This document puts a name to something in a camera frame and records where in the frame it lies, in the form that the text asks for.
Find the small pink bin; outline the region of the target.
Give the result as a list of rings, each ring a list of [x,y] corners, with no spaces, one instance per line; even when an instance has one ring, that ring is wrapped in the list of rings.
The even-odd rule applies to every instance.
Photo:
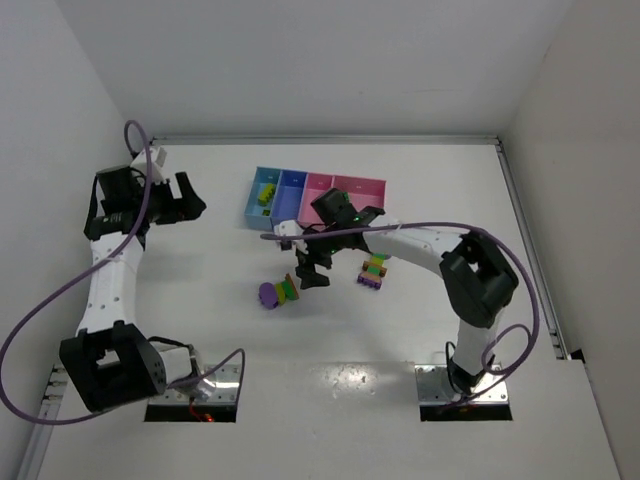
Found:
[[[307,175],[301,198],[298,222],[303,225],[320,223],[321,219],[311,203],[333,186],[334,176],[310,172]]]

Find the lime green sloped lego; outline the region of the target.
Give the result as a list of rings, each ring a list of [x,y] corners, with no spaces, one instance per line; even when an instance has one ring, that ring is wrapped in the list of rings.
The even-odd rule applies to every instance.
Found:
[[[283,305],[287,301],[287,296],[286,296],[283,284],[277,283],[274,285],[274,288],[277,294],[278,304]]]

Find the orange brown lego plate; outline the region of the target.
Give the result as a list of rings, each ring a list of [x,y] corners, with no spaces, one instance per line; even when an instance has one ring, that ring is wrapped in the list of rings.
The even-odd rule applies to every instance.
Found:
[[[299,299],[299,293],[296,288],[295,282],[289,273],[285,275],[285,280],[283,282],[283,290],[285,292],[285,297],[288,300],[294,301]]]

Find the aluminium frame rail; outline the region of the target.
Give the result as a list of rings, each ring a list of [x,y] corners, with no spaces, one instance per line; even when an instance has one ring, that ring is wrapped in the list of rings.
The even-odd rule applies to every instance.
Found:
[[[531,275],[539,298],[542,317],[544,318],[551,343],[557,359],[570,360],[571,354],[567,348],[565,338],[558,321],[556,309],[550,295],[548,283],[541,267],[538,252],[534,244],[530,222],[527,219],[523,198],[518,187],[514,171],[509,163],[506,148],[502,140],[496,138],[496,153],[501,171],[506,182],[511,204],[516,215],[518,228],[523,240],[527,261],[531,267]]]
[[[160,181],[153,161],[162,154],[144,146],[128,167],[99,172],[84,233],[92,245],[93,264],[80,274],[89,280],[85,314],[73,337],[60,344],[18,470],[18,478],[38,477],[54,427],[63,425],[59,410],[68,383],[80,386],[92,419],[116,407],[146,399],[164,385],[158,354],[134,323],[137,268],[150,226],[145,214],[151,185]]]

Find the aluminium frame rail right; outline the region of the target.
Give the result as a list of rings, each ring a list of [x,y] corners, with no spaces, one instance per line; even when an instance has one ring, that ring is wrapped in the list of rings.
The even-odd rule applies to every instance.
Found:
[[[527,219],[523,198],[518,187],[514,171],[509,163],[506,148],[502,140],[496,138],[496,153],[501,171],[506,182],[511,204],[516,215],[518,228],[523,240],[527,261],[531,267],[531,275],[539,298],[542,317],[544,318],[551,343],[557,359],[570,360],[571,354],[567,348],[565,338],[558,321],[556,309],[550,295],[548,283],[541,267],[538,252],[534,244],[530,222]]]

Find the lime green square lego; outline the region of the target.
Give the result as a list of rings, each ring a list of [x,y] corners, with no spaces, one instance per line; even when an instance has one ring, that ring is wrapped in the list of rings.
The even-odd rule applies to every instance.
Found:
[[[276,189],[277,185],[274,183],[262,184],[258,189],[257,204],[261,207],[268,207],[275,197]]]

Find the dark blue bin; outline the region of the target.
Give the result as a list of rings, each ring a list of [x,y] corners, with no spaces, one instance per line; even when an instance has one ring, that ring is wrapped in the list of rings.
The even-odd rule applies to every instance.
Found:
[[[281,171],[271,208],[273,226],[298,218],[307,175],[308,173],[303,171]]]

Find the purple rounded lego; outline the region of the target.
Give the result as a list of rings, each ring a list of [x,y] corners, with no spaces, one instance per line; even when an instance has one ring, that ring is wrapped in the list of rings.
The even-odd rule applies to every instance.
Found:
[[[268,310],[275,309],[280,305],[276,287],[270,282],[264,282],[259,286],[258,297],[262,306]]]

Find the aluminium frame rail left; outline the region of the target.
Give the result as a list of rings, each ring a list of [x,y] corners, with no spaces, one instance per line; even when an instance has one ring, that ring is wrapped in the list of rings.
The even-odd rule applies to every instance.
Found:
[[[93,264],[80,274],[89,280],[85,314],[73,337],[60,344],[18,470],[18,478],[38,477],[54,427],[63,425],[59,410],[68,383],[80,386],[92,419],[116,407],[146,399],[164,385],[158,354],[134,323],[137,268],[150,226],[145,214],[151,185],[160,181],[153,161],[162,154],[144,146],[128,167],[99,172],[84,233],[92,245]]]

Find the lego stack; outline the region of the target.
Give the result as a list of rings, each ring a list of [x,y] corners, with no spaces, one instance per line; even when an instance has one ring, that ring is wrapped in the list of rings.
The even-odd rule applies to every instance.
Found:
[[[357,276],[357,283],[379,290],[387,275],[386,263],[391,258],[391,255],[372,253],[369,259],[362,263],[361,270]]]

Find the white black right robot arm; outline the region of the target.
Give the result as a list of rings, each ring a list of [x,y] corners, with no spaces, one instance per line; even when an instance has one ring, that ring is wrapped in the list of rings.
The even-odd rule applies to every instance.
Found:
[[[447,361],[450,383],[459,394],[469,396],[493,361],[485,351],[496,339],[500,312],[519,285],[496,243],[473,232],[395,227],[382,208],[358,210],[336,188],[313,200],[311,207],[321,220],[319,229],[302,228],[294,221],[274,229],[282,235],[304,237],[293,241],[301,288],[329,285],[329,278],[316,268],[329,269],[332,256],[345,249],[395,257],[438,275],[459,318],[456,348]]]

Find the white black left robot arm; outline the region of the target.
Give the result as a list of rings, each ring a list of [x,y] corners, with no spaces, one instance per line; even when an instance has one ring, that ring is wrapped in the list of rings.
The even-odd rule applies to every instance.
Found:
[[[84,234],[93,272],[82,320],[59,356],[85,407],[101,413],[163,394],[198,373],[193,346],[146,337],[136,324],[137,272],[153,225],[193,221],[206,208],[188,175],[148,183],[139,167],[96,174]]]

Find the light blue bin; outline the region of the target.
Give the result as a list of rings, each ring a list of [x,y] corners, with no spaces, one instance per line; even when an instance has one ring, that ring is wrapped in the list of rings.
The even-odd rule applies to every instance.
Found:
[[[271,210],[280,176],[278,168],[256,168],[244,210],[248,228],[259,231],[272,229]]]

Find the dark green sloped lego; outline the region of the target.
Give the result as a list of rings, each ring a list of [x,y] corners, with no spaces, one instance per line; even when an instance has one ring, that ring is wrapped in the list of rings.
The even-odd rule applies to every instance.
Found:
[[[287,277],[283,282],[283,287],[287,296],[287,300],[297,300],[298,299],[298,293],[297,290],[295,288],[295,285],[293,283],[293,281]]]

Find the large pink bin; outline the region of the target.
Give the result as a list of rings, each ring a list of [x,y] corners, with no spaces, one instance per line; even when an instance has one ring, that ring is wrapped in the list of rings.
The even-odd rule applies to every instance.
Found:
[[[351,205],[356,211],[361,211],[367,206],[383,208],[386,197],[386,181],[363,177],[353,177],[344,175],[333,175],[333,188],[340,191],[338,200],[339,206],[344,206],[347,202],[342,196],[342,192],[347,192],[350,196]]]

